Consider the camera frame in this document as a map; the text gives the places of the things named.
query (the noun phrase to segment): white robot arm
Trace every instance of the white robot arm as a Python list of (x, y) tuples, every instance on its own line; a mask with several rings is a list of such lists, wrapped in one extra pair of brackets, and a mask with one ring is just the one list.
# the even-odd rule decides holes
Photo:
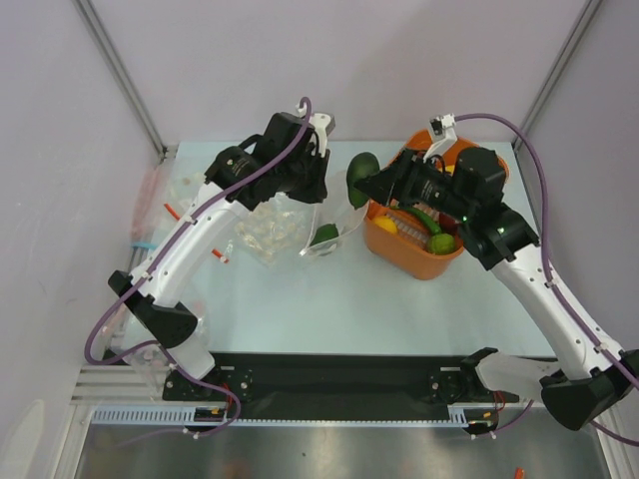
[[(465, 248), (519, 299), (557, 356), (556, 361), (538, 361), (484, 348), (463, 361), (466, 371), (488, 390), (543, 402), (558, 422), (578, 430), (628, 394), (632, 376), (639, 373), (639, 351), (624, 351), (554, 268), (544, 265), (537, 234), (502, 201), (505, 171), (494, 152), (478, 147), (461, 151), (452, 176), (433, 161), (455, 144), (454, 123), (452, 115), (431, 120), (433, 142), (424, 155), (405, 149), (391, 165), (355, 187), (382, 205), (424, 203), (461, 221)], [(545, 267), (553, 269), (550, 282)], [(580, 316), (583, 327), (558, 294)]]
[[(311, 115), (302, 139), (276, 168), (225, 195), (225, 189), (272, 161), (292, 142), (303, 127), (301, 117), (307, 114), (306, 108), (298, 108), (298, 114), (299, 117), (275, 114), (263, 135), (222, 151), (206, 171), (206, 182), (191, 206), (156, 251), (130, 275), (116, 271), (109, 279), (109, 285), (120, 296), (144, 280), (125, 303), (177, 364), (196, 379), (204, 378), (215, 367), (215, 361), (195, 335), (197, 319), (180, 303), (180, 298), (187, 279), (211, 251), (216, 238), (277, 192), (309, 204), (320, 203), (326, 197), (324, 176), (330, 153), (327, 136), (334, 128), (334, 119), (325, 113)], [(252, 145), (255, 146), (249, 154), (246, 149)], [(165, 251), (159, 262), (157, 251)]]

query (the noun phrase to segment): gray wall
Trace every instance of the gray wall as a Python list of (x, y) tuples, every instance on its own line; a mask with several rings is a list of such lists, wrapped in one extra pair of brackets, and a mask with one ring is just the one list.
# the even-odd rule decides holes
[[(334, 139), (523, 119), (584, 0), (95, 0), (165, 142), (237, 140), (301, 95)], [(497, 140), (489, 126), (473, 138)]]
[[(531, 135), (548, 180), (553, 260), (627, 349), (639, 348), (638, 20), (636, 0), (604, 2)], [(638, 398), (622, 407), (634, 438)]]
[(72, 2), (1, 2), (0, 63), (0, 447), (43, 399), (43, 478), (153, 155)]

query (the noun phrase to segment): green vegetable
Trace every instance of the green vegetable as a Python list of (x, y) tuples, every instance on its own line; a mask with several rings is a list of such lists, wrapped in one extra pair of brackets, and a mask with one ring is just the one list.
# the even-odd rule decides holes
[(433, 254), (451, 254), (457, 250), (455, 238), (448, 233), (430, 237), (426, 249)]
[(455, 238), (448, 233), (441, 232), (441, 226), (422, 210), (415, 207), (390, 207), (392, 210), (407, 212), (416, 217), (424, 227), (430, 231), (430, 238), (426, 243), (426, 250), (432, 254), (451, 254), (457, 250)]
[(368, 202), (368, 196), (354, 187), (355, 182), (378, 172), (379, 162), (373, 153), (360, 153), (350, 160), (346, 171), (346, 187), (348, 188), (348, 201), (356, 210)]
[(399, 210), (401, 212), (407, 212), (416, 217), (420, 223), (422, 223), (427, 230), (430, 231), (432, 236), (441, 235), (441, 227), (437, 224), (437, 222), (427, 215), (422, 210), (418, 210), (415, 207), (390, 207), (392, 210)]
[(316, 230), (316, 235), (311, 241), (310, 246), (314, 246), (316, 244), (320, 244), (321, 242), (333, 240), (339, 236), (339, 231), (337, 230), (337, 226), (333, 223), (328, 225), (322, 225)]

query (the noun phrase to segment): avocado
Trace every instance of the avocado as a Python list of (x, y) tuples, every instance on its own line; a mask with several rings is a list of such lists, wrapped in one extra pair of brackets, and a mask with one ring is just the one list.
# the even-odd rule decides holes
[(311, 241), (309, 246), (315, 246), (316, 244), (320, 244), (321, 242), (333, 240), (339, 236), (339, 231), (337, 230), (337, 226), (333, 223), (328, 225), (322, 225), (316, 230), (316, 235)]
[(348, 188), (348, 201), (356, 210), (368, 202), (368, 196), (354, 187), (355, 182), (378, 172), (379, 162), (373, 153), (360, 153), (350, 160), (346, 171), (346, 187)]

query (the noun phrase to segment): orange basket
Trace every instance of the orange basket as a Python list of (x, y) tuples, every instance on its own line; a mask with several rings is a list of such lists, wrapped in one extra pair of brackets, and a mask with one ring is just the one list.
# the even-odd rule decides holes
[[(428, 130), (421, 130), (415, 133), (404, 147), (412, 150), (427, 150), (431, 143)], [(446, 165), (454, 165), (462, 150), (476, 146), (472, 142), (458, 138), (457, 143), (442, 155)], [(508, 178), (508, 166), (501, 158), (499, 158), (499, 164), (505, 169), (506, 178)], [(432, 209), (428, 207), (418, 208), (423, 209), (426, 213), (432, 212)], [(374, 218), (380, 216), (389, 216), (393, 219), (398, 227), (396, 235), (372, 222)], [(368, 212), (364, 218), (366, 246), (375, 254), (387, 259), (417, 279), (438, 277), (446, 271), (451, 261), (463, 253), (463, 242), (459, 237), (455, 237), (457, 250), (451, 254), (432, 254), (426, 251), (428, 238), (427, 229), (412, 215), (391, 210), (375, 202), (370, 202), (368, 205)]]

